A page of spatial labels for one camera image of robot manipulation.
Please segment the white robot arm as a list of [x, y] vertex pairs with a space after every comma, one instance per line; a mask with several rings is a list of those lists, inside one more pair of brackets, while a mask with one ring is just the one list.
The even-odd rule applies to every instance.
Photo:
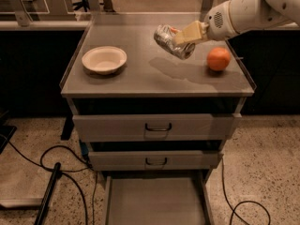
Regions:
[[300, 24], [300, 0], [228, 0], [211, 8], [203, 22], [179, 30], [172, 42], [179, 46], [225, 40], [291, 22]]

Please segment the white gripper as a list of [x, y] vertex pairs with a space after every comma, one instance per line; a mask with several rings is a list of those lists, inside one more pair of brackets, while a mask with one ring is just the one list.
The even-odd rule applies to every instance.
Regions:
[[175, 34], [172, 38], [173, 44], [175, 46], [199, 44], [208, 39], [226, 40], [238, 35], [230, 16], [230, 1], [212, 7], [205, 15], [204, 21], [192, 22], [182, 30], [171, 27], [171, 32]]

